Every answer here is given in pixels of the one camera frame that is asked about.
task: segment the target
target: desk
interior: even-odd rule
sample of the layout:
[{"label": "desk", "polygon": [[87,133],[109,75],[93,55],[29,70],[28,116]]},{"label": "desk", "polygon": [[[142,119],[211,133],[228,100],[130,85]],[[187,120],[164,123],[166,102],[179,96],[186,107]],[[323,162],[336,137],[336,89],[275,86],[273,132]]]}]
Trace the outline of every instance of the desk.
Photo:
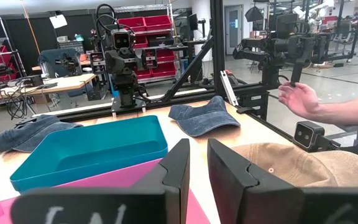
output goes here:
[{"label": "desk", "polygon": [[[203,106],[208,101],[189,103],[191,106]],[[211,223],[220,223],[216,209],[212,188],[209,184],[207,164],[207,141],[216,138],[223,144],[234,147],[243,144],[259,142],[274,142],[278,144],[292,144],[277,133],[267,128],[254,118],[246,114],[237,114],[236,108],[226,103],[227,111],[241,123],[241,128],[223,126],[198,138],[187,136],[177,125],[176,121],[168,117],[170,107],[148,110],[145,113],[132,113],[117,116],[116,120],[136,118],[140,116],[156,115],[168,142],[169,150],[182,138],[190,139],[190,188],[199,201]],[[84,126],[114,121],[112,116],[78,122]],[[0,200],[18,196],[10,181],[11,174],[29,156],[23,152],[0,153]]]},{"label": "desk", "polygon": [[[85,60],[85,61],[80,62],[80,64],[81,64],[82,66],[91,65],[91,61],[90,61],[90,60]],[[35,66],[35,67],[32,67],[31,69],[32,69],[33,71],[39,71],[39,70],[41,70],[41,67]]]},{"label": "desk", "polygon": [[[79,88],[82,88],[86,83],[90,82],[95,76],[96,75],[89,73],[89,74],[78,75],[75,77],[52,78],[47,81],[44,81],[44,83],[45,84],[57,83],[57,86],[48,89],[43,89],[43,90],[35,90],[29,93],[28,95],[34,96],[34,95],[41,95],[45,93],[57,93],[60,91],[77,90]],[[1,89],[0,99],[2,99],[2,97],[8,98],[9,96],[6,96],[4,93],[13,92],[15,91],[15,89],[16,88],[10,88],[10,87]],[[26,88],[23,89],[22,93],[24,93],[24,91],[32,91],[34,89],[35,87]]]}]

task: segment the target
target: human hand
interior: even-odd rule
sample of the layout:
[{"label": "human hand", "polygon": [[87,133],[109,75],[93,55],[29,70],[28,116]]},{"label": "human hand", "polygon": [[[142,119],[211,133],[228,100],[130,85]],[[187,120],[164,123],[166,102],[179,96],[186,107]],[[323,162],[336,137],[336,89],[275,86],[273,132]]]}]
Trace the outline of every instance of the human hand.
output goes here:
[{"label": "human hand", "polygon": [[279,102],[284,104],[293,113],[302,118],[312,119],[319,111],[320,104],[314,89],[310,86],[295,83],[293,88],[290,82],[284,83],[278,87],[280,94],[278,96]]}]

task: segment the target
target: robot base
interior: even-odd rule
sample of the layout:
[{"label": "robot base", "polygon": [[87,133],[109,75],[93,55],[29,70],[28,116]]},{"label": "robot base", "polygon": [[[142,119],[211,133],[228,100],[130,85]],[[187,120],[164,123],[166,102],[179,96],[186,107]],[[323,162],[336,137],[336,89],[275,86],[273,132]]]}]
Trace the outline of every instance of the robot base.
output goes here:
[{"label": "robot base", "polygon": [[132,111],[137,112],[142,110],[143,113],[146,112],[146,102],[142,100],[135,99],[135,105],[131,107],[121,107],[121,99],[119,97],[114,97],[112,99],[112,105],[111,105],[111,113],[113,118],[117,116],[117,113],[123,112],[123,111]]}]

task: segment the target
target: blue bin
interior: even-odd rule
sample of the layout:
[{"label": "blue bin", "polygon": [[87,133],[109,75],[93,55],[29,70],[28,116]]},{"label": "blue bin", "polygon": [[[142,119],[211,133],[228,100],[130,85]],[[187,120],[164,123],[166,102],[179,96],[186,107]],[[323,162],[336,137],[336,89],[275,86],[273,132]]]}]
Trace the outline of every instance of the blue bin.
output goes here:
[{"label": "blue bin", "polygon": [[11,175],[15,190],[52,187],[164,157],[168,144],[156,116],[49,134]]}]

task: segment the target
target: denim cap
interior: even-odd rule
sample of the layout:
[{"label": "denim cap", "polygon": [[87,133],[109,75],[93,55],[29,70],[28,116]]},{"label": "denim cap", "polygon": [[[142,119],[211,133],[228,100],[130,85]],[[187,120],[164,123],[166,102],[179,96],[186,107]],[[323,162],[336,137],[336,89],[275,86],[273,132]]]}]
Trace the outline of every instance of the denim cap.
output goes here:
[{"label": "denim cap", "polygon": [[48,134],[77,127],[82,127],[82,125],[60,122],[56,116],[43,114],[33,123],[1,133],[0,152],[13,149],[21,152],[32,152]]},{"label": "denim cap", "polygon": [[215,96],[205,106],[193,108],[188,105],[173,105],[168,115],[177,121],[187,135],[197,137],[224,125],[240,126],[226,110],[221,96]]}]

